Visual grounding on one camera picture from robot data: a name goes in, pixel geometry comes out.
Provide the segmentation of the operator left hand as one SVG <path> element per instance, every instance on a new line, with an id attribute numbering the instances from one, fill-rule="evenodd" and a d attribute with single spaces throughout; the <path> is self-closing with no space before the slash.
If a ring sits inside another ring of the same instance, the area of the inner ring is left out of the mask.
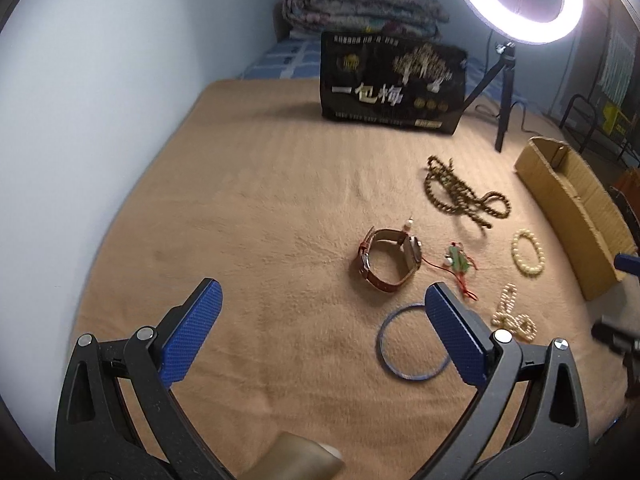
<path id="1" fill-rule="evenodd" d="M 250 469 L 239 479 L 326 480 L 344 468 L 341 452 L 331 445 L 282 432 Z"/>

